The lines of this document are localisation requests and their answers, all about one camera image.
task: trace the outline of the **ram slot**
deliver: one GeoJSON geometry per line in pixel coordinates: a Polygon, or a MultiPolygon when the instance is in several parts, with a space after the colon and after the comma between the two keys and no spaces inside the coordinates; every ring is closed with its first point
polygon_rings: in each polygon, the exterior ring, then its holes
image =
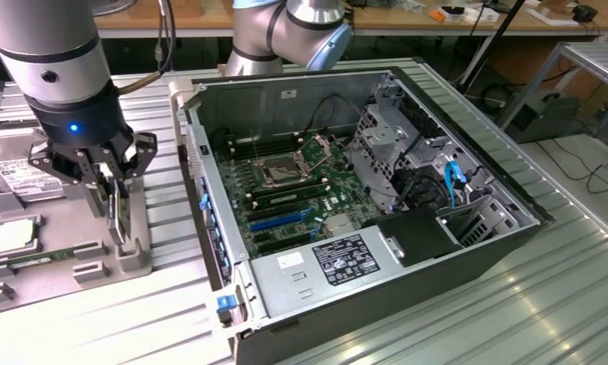
{"type": "Polygon", "coordinates": [[[280,192],[288,192],[295,189],[305,188],[307,186],[319,186],[325,182],[321,182],[323,180],[309,180],[304,182],[296,182],[295,184],[288,184],[287,186],[280,186],[276,188],[271,188],[269,190],[261,190],[257,192],[251,192],[252,198],[259,198],[260,196],[271,195],[271,194],[277,194],[280,192]]]}
{"type": "Polygon", "coordinates": [[[329,185],[320,183],[315,186],[307,186],[300,189],[260,196],[252,201],[252,208],[256,211],[275,208],[281,205],[303,202],[305,200],[324,196],[328,193],[329,185]]]}

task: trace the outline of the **hard drive label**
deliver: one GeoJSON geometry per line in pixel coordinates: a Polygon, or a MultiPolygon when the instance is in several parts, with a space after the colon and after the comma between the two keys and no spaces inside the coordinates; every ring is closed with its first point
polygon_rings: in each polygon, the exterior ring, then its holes
{"type": "Polygon", "coordinates": [[[30,166],[26,159],[0,161],[0,176],[17,196],[63,190],[61,181],[30,166]]]}
{"type": "Polygon", "coordinates": [[[313,254],[333,286],[380,270],[360,234],[313,247],[313,254]]]}

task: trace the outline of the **orange object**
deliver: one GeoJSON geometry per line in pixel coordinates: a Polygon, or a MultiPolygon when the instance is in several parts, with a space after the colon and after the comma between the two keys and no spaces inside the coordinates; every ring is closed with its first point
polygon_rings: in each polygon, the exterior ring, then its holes
{"type": "Polygon", "coordinates": [[[429,17],[432,19],[435,19],[436,21],[439,21],[440,23],[444,22],[445,20],[445,15],[444,13],[441,13],[437,9],[432,10],[429,13],[428,13],[429,17]]]}

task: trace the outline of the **aluminum profile table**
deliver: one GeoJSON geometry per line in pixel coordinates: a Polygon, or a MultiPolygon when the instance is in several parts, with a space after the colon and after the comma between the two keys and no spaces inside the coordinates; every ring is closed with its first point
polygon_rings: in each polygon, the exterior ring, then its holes
{"type": "MultiPolygon", "coordinates": [[[[502,129],[510,125],[514,117],[522,109],[527,97],[536,91],[543,80],[547,78],[550,71],[558,66],[560,60],[566,58],[576,65],[576,70],[570,72],[556,85],[556,89],[563,90],[572,80],[574,76],[582,70],[590,72],[595,77],[608,84],[608,43],[559,43],[551,51],[539,72],[532,77],[520,95],[514,99],[514,102],[504,108],[496,124],[502,129]]],[[[608,122],[608,113],[604,115],[600,126],[608,122]]]]}
{"type": "MultiPolygon", "coordinates": [[[[281,364],[608,363],[606,222],[427,65],[391,59],[341,62],[336,68],[379,66],[399,66],[409,74],[556,223],[481,278],[281,364]]],[[[301,69],[288,66],[285,71],[301,69]]],[[[217,73],[179,76],[207,78],[217,73]]],[[[30,117],[16,89],[6,91],[1,116],[30,117]]],[[[167,133],[163,148],[171,153],[167,94],[167,80],[159,81],[125,96],[121,104],[133,128],[167,133]]],[[[29,363],[233,362],[227,341],[212,336],[199,242],[188,213],[177,208],[184,185],[172,173],[175,162],[164,161],[155,161],[157,173],[145,177],[147,202],[156,204],[148,212],[156,222],[151,228],[155,272],[0,313],[1,356],[18,356],[29,363]]]]}

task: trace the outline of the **blue tab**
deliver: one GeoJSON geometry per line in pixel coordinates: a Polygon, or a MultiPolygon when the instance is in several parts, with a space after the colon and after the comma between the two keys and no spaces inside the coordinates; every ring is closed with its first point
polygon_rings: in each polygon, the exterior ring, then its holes
{"type": "Polygon", "coordinates": [[[216,302],[219,305],[216,313],[229,312],[233,308],[237,307],[236,298],[233,295],[225,295],[223,297],[216,298],[216,302]]]}
{"type": "Polygon", "coordinates": [[[203,198],[200,198],[200,209],[205,210],[207,209],[207,203],[209,202],[209,194],[205,193],[203,194],[203,198]]]}
{"type": "Polygon", "coordinates": [[[455,191],[453,191],[453,178],[459,179],[463,183],[467,182],[467,177],[463,174],[461,169],[459,168],[457,162],[451,161],[445,164],[444,167],[444,181],[445,188],[449,193],[449,205],[455,208],[455,191]]]}

